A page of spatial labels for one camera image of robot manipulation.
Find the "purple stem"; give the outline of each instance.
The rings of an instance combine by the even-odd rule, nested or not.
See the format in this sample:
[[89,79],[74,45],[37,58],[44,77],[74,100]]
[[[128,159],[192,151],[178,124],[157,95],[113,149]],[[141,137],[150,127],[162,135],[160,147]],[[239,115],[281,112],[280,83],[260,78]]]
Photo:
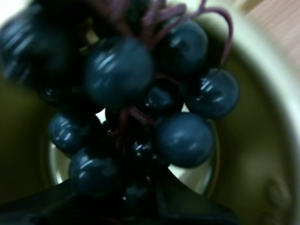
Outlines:
[[218,13],[226,20],[228,24],[228,38],[220,62],[220,64],[223,65],[227,59],[233,41],[233,20],[229,12],[226,9],[220,7],[208,7],[203,11],[203,13]]
[[125,21],[125,13],[128,0],[114,0],[112,5],[105,0],[85,0],[88,1],[102,17],[111,22],[113,27],[122,35],[133,37],[132,30]]
[[169,75],[163,74],[163,73],[155,73],[155,79],[166,79],[175,85],[178,85],[178,86],[180,85],[179,81],[177,81],[174,78],[170,77]]
[[181,18],[179,18],[177,21],[175,21],[174,23],[170,24],[169,26],[165,27],[164,29],[162,29],[155,37],[154,40],[152,42],[152,46],[150,48],[154,48],[155,45],[157,45],[158,42],[160,42],[166,35],[168,35],[168,33],[175,27],[185,23],[186,21],[188,21],[189,19],[193,19],[199,15],[201,15],[203,13],[203,11],[205,10],[205,5],[207,3],[207,0],[202,0],[198,9],[187,15],[187,16],[182,16]]
[[136,107],[131,107],[129,109],[130,115],[132,115],[134,118],[136,118],[138,121],[140,121],[142,124],[150,124],[153,125],[155,123],[155,120],[138,110]]
[[170,31],[183,24],[187,19],[185,17],[181,17],[179,19],[177,19],[175,22],[173,22],[172,24],[170,24],[169,26],[163,28],[154,38],[153,41],[151,42],[151,45],[149,46],[150,49],[153,49],[165,36],[167,36]]
[[170,6],[168,8],[159,11],[158,21],[165,22],[174,17],[182,16],[187,10],[186,4],[178,4],[176,6]]
[[125,17],[125,13],[128,10],[129,1],[128,0],[114,0],[111,4],[111,20],[119,21],[123,20]]
[[157,23],[159,10],[164,6],[165,0],[153,0],[148,12],[143,17],[143,30],[141,33],[141,39],[151,38],[154,27]]

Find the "dark object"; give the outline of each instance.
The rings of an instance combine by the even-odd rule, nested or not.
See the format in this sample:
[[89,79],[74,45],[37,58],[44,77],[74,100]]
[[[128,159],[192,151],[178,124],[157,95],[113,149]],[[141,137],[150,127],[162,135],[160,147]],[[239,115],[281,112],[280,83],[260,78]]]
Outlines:
[[120,114],[120,111],[110,111],[105,109],[106,121],[113,128],[117,128],[119,126]]
[[125,175],[121,157],[110,144],[90,143],[72,157],[69,165],[72,188],[93,198],[117,195],[125,188]]
[[70,87],[68,89],[44,88],[39,95],[49,106],[60,110],[84,111],[96,114],[103,110],[94,104],[83,92],[81,87]]
[[156,155],[154,136],[155,130],[151,127],[140,127],[130,136],[125,157],[133,176],[148,176],[154,180],[168,168],[169,164]]
[[208,51],[205,31],[194,21],[173,28],[156,46],[154,55],[160,72],[184,80],[202,67]]
[[[125,20],[130,26],[134,34],[139,35],[142,27],[142,17],[147,11],[150,0],[129,0],[129,7],[125,13]],[[95,33],[100,38],[108,38],[113,35],[118,35],[117,31],[113,28],[109,21],[102,18],[99,13],[93,13]]]
[[139,109],[148,116],[158,118],[178,113],[183,107],[179,87],[168,81],[156,81]]
[[183,168],[205,162],[215,143],[210,123],[190,112],[177,113],[162,121],[157,127],[156,139],[157,154]]
[[135,221],[148,213],[150,204],[150,181],[141,177],[132,181],[122,198],[122,219]]
[[62,87],[82,71],[72,36],[48,21],[39,5],[1,28],[0,52],[4,76],[31,87]]
[[205,118],[218,119],[228,115],[240,98],[240,86],[234,76],[223,69],[210,69],[201,78],[198,95],[190,95],[188,109]]
[[106,39],[93,46],[87,57],[86,91],[95,103],[109,110],[118,110],[143,98],[152,81],[152,58],[137,40]]
[[238,225],[233,212],[199,195],[166,171],[156,183],[161,224]]
[[[151,214],[126,225],[239,225],[233,212],[198,195],[183,185],[170,171],[155,183],[150,198]],[[0,224],[9,225],[111,225],[110,201],[93,202],[76,195],[70,181],[39,194],[0,206]]]
[[82,0],[34,0],[43,6],[49,19],[65,25],[80,23],[89,17],[91,9]]
[[99,119],[91,114],[59,112],[49,123],[50,139],[63,153],[73,155],[104,135]]

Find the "artificial grape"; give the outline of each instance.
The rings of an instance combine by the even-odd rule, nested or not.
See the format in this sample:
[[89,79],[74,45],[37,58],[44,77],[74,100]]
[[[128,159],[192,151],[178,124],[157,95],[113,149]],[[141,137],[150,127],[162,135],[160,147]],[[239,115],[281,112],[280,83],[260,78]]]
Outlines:
[[123,220],[136,220],[139,215],[145,214],[150,201],[150,181],[142,177],[132,181],[123,196]]
[[[125,15],[125,20],[130,26],[134,34],[138,35],[142,27],[141,18],[144,16],[150,5],[150,0],[130,0],[129,8]],[[108,38],[112,35],[117,35],[113,26],[104,18],[101,18],[99,13],[93,16],[93,27],[95,33],[101,38]]]
[[144,167],[151,161],[154,153],[153,135],[153,129],[139,127],[129,138],[126,155],[134,167]]
[[182,107],[183,98],[180,95],[179,87],[159,81],[152,86],[138,108],[150,117],[158,118],[180,112]]
[[124,167],[111,144],[90,143],[69,165],[71,187],[87,197],[105,198],[124,191]]
[[9,20],[0,31],[4,76],[29,86],[64,86],[81,70],[70,34],[47,20],[38,5]]
[[161,72],[183,80],[204,64],[208,38],[203,28],[194,21],[173,28],[154,50]]
[[139,127],[129,137],[125,149],[127,167],[132,174],[155,179],[169,164],[156,155],[154,129]]
[[85,111],[96,114],[103,110],[94,104],[80,87],[69,89],[44,88],[39,91],[40,97],[48,105],[60,110]]
[[191,112],[180,112],[157,127],[157,154],[178,167],[201,165],[214,149],[215,137],[209,122]]
[[109,110],[139,101],[152,81],[150,53],[135,39],[113,37],[103,40],[93,46],[87,56],[86,91],[96,104]]
[[91,114],[59,112],[49,123],[52,142],[66,155],[73,155],[93,139],[105,135],[99,119]]
[[186,105],[191,112],[205,118],[222,118],[230,113],[240,98],[240,87],[234,76],[224,69],[210,69],[201,78],[198,94],[191,95]]

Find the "metal bowl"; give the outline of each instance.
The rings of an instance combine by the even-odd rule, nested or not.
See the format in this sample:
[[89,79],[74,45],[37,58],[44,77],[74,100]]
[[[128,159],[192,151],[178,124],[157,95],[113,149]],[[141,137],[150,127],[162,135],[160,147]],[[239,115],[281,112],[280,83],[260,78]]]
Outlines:
[[[198,1],[186,0],[189,10]],[[275,45],[223,1],[235,35],[225,67],[238,78],[240,104],[215,121],[216,154],[193,170],[172,168],[194,191],[231,207],[245,225],[300,223],[300,82]],[[217,15],[197,20],[219,55],[227,25]],[[38,96],[5,81],[0,86],[0,202],[49,188],[66,179],[68,161],[51,144],[47,123],[54,110]]]

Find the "grape stem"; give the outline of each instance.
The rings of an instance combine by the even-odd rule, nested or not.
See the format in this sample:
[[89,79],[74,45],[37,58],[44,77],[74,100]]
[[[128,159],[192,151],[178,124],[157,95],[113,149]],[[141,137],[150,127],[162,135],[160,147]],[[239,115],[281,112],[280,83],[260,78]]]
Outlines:
[[217,13],[220,16],[222,16],[228,25],[228,38],[226,41],[226,44],[224,46],[222,58],[220,61],[220,64],[223,65],[226,61],[230,48],[232,46],[232,40],[233,40],[233,20],[229,14],[229,12],[225,8],[221,7],[206,7],[207,0],[202,0],[198,9],[188,15],[184,15],[186,12],[186,6],[183,6],[184,4],[178,4],[174,7],[169,7],[167,9],[161,9],[158,14],[158,19],[153,21],[147,21],[148,23],[153,23],[152,27],[155,26],[156,23],[164,22],[166,20],[173,19],[175,17],[180,16],[177,20],[175,20],[173,23],[169,24],[168,26],[164,27],[158,34],[156,34],[153,38],[149,35],[148,38],[151,38],[151,40],[147,40],[146,44],[150,49],[153,49],[165,36],[169,34],[169,32],[185,23],[186,21],[190,19],[194,19],[202,14],[205,13]]
[[233,42],[233,20],[229,14],[229,12],[221,7],[208,7],[203,11],[204,13],[218,13],[220,16],[222,16],[227,24],[228,24],[228,38],[223,50],[222,58],[220,64],[223,65],[228,57],[228,54],[230,52],[230,48],[232,46]]
[[146,114],[144,114],[143,112],[138,110],[136,107],[130,107],[128,110],[129,110],[130,115],[133,116],[134,118],[136,118],[143,125],[146,125],[146,124],[154,125],[155,124],[154,119],[147,116]]
[[126,22],[125,15],[129,7],[128,0],[86,0],[100,14],[100,18],[107,19],[112,26],[122,35],[133,37],[133,32]]
[[180,85],[180,82],[175,80],[174,78],[172,78],[171,76],[167,75],[167,74],[163,74],[163,73],[155,73],[155,78],[156,79],[166,79],[169,82],[175,84],[175,85]]

